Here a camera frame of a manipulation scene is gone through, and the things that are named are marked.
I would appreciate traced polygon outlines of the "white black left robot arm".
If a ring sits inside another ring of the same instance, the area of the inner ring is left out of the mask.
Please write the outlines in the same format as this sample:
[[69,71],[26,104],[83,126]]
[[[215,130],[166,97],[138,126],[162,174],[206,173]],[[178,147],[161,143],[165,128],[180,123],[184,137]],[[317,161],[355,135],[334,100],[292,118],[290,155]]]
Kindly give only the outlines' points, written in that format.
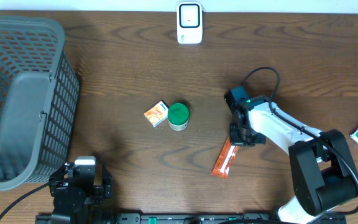
[[94,183],[95,165],[67,163],[50,176],[52,223],[114,223],[111,212],[98,208],[112,195],[112,175],[102,166],[102,183]]

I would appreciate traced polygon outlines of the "orange chocolate bar wrapper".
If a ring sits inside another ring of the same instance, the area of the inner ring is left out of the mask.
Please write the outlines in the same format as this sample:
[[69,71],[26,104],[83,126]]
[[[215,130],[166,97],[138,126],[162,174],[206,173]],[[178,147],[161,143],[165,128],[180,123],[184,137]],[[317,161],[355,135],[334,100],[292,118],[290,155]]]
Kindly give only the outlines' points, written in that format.
[[238,149],[239,147],[231,144],[230,138],[227,138],[214,168],[211,171],[211,175],[227,179],[231,163],[235,158]]

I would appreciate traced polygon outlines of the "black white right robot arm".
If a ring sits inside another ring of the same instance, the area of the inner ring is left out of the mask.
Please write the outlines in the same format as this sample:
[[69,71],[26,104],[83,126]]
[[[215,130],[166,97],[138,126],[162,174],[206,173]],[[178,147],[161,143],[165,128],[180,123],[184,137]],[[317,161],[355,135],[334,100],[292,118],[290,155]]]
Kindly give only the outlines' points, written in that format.
[[340,131],[311,128],[266,96],[226,93],[224,99],[233,116],[232,145],[254,146],[269,139],[289,156],[295,195],[277,210],[281,222],[313,223],[358,198],[358,172]]

